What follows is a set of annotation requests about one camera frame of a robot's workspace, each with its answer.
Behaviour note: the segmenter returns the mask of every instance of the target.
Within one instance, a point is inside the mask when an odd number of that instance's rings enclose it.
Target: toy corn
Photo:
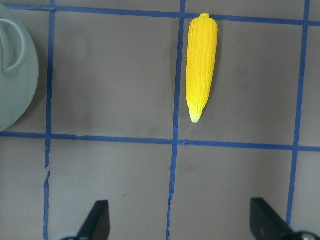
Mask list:
[[[218,26],[209,14],[192,20],[186,57],[186,102],[193,123],[199,121],[209,99],[217,41]]]

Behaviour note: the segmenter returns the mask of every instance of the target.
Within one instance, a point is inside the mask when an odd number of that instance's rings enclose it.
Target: gray surface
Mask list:
[[[180,0],[56,0],[56,4],[105,9],[130,9],[166,12],[180,11]]]
[[[49,239],[77,230],[97,200],[110,204],[110,240],[166,236],[170,145],[54,140]]]
[[[1,0],[2,4],[49,5],[50,0]]]
[[[309,27],[300,145],[320,146],[320,28]]]
[[[250,198],[286,217],[290,151],[181,146],[172,240],[250,239]]]
[[[302,19],[304,11],[302,0],[186,3],[191,13],[247,17]],[[179,1],[168,0],[57,4],[179,11]],[[311,0],[311,20],[320,20],[319,10],[319,1]],[[45,133],[49,12],[13,12],[35,42],[41,77],[31,107],[8,131]],[[193,124],[185,97],[190,21],[179,139],[292,145],[302,27],[219,21],[213,88]],[[178,24],[171,18],[56,12],[52,133],[172,139]],[[320,146],[319,32],[309,28],[303,146]],[[50,170],[49,240],[78,230],[98,199],[111,203],[111,240],[164,240],[171,154],[170,145],[53,140],[45,169],[45,140],[0,137],[0,239],[42,239],[43,184]],[[293,227],[319,230],[319,154],[298,155]],[[264,197],[286,217],[291,159],[291,151],[179,146],[171,239],[252,240],[251,197]]]
[[[311,21],[320,21],[320,1],[310,0],[310,16]]]
[[[288,144],[294,141],[302,28],[218,22],[210,97],[201,119],[190,120],[186,100],[185,24],[179,138]]]
[[[0,138],[0,239],[42,239],[44,140]]]
[[[56,14],[52,132],[172,138],[178,19]]]
[[[320,236],[319,159],[318,152],[299,153],[291,224]]]
[[[34,42],[39,60],[39,80],[29,108],[7,131],[44,134],[46,133],[49,13],[16,10],[12,12],[23,22]]]
[[[303,19],[302,0],[187,0],[187,13],[210,13],[276,19]]]

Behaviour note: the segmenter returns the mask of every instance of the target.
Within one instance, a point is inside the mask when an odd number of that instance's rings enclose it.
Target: yellow corn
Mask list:
[[[186,102],[193,123],[199,121],[209,99],[217,41],[218,26],[209,14],[192,20],[186,57]]]

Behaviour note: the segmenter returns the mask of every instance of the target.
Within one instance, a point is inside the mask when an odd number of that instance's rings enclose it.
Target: corn cob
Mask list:
[[[209,14],[192,20],[186,57],[186,102],[193,123],[199,121],[209,99],[217,41],[218,26]]]

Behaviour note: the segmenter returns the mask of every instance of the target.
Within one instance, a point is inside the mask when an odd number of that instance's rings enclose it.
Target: corn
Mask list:
[[[209,14],[192,20],[186,57],[186,102],[193,123],[199,121],[209,99],[217,41],[218,26]]]

